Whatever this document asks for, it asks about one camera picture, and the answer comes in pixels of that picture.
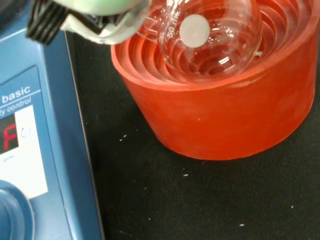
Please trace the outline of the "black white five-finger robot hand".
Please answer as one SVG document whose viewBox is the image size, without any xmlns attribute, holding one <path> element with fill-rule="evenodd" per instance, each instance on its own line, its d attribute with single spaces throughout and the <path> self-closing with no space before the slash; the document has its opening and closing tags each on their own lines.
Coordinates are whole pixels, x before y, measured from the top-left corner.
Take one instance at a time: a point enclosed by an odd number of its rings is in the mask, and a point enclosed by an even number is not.
<svg viewBox="0 0 320 240">
<path fill-rule="evenodd" d="M 64 31 L 116 45 L 138 32 L 150 6 L 149 0 L 34 0 L 25 36 L 49 45 Z"/>
</svg>

